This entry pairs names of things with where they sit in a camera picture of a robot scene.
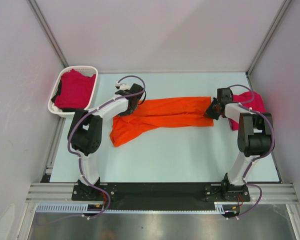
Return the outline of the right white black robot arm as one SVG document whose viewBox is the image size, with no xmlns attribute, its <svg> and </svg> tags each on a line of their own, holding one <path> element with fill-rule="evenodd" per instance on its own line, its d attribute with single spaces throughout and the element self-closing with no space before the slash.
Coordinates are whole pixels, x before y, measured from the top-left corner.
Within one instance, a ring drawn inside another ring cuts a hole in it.
<svg viewBox="0 0 300 240">
<path fill-rule="evenodd" d="M 213 120 L 223 117 L 238 123 L 239 154 L 230 171 L 225 174 L 220 188 L 221 196 L 232 201 L 239 194 L 237 186 L 247 184 L 246 180 L 255 164 L 270 155 L 275 147 L 272 115 L 235 102 L 231 88 L 227 87 L 217 89 L 217 97 L 213 98 L 204 116 Z"/>
</svg>

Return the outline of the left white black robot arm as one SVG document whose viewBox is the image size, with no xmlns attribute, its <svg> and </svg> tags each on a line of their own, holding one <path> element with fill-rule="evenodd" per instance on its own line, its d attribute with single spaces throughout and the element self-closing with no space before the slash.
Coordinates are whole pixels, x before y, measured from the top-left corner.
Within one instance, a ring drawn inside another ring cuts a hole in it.
<svg viewBox="0 0 300 240">
<path fill-rule="evenodd" d="M 100 196 L 101 188 L 96 184 L 100 175 L 92 155 L 102 143 L 103 124 L 116 116 L 131 115 L 139 105 L 145 88 L 116 84 L 117 92 L 105 103 L 91 109 L 75 112 L 67 136 L 68 151 L 78 157 L 79 181 L 84 184 L 83 194 L 90 200 Z"/>
</svg>

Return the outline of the orange t shirt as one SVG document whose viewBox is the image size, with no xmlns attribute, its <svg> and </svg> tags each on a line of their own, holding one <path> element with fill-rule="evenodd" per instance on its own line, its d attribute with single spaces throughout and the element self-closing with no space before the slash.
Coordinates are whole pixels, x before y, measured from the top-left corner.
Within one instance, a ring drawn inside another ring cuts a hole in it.
<svg viewBox="0 0 300 240">
<path fill-rule="evenodd" d="M 146 100 L 131 115 L 113 118 L 110 140 L 120 147 L 158 128 L 213 127 L 214 121 L 204 116 L 210 104 L 209 96 Z"/>
</svg>

